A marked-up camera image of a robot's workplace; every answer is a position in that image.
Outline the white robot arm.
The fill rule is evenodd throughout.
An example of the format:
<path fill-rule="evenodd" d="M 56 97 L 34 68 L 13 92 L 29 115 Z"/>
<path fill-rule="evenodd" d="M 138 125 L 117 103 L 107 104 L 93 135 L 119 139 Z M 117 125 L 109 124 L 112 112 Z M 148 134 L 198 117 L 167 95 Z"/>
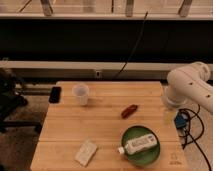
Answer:
<path fill-rule="evenodd" d="M 203 62 L 193 62 L 168 73 L 168 86 L 162 93 L 165 124 L 174 121 L 178 109 L 188 99 L 213 114 L 213 86 L 207 83 L 210 76 L 210 68 Z"/>

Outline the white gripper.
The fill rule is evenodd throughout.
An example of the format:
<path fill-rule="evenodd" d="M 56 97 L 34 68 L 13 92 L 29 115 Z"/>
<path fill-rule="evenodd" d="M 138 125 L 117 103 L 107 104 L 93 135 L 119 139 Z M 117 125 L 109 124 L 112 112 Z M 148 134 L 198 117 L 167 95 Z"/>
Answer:
<path fill-rule="evenodd" d="M 166 87 L 162 94 L 162 102 L 164 105 L 170 109 L 164 110 L 164 123 L 166 125 L 171 124 L 176 116 L 176 111 L 172 108 L 176 107 L 176 102 L 174 101 L 174 92 L 170 87 Z"/>

